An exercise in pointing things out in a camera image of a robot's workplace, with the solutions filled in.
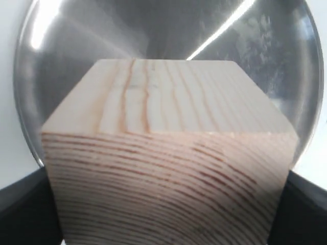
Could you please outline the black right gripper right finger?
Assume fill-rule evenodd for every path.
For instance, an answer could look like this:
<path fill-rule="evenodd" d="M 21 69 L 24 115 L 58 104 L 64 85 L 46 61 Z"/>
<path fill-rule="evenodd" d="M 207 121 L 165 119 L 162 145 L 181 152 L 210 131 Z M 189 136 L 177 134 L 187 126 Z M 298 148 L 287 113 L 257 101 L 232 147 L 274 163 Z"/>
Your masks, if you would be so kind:
<path fill-rule="evenodd" d="M 290 171 L 267 244 L 326 244 L 326 190 Z"/>

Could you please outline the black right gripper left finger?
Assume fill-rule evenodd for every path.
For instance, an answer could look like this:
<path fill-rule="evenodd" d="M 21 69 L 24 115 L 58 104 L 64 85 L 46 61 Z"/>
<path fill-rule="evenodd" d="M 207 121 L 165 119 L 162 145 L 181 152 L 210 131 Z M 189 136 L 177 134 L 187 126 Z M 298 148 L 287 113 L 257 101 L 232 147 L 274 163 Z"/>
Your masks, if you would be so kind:
<path fill-rule="evenodd" d="M 1 189 L 1 244 L 62 244 L 45 168 Z"/>

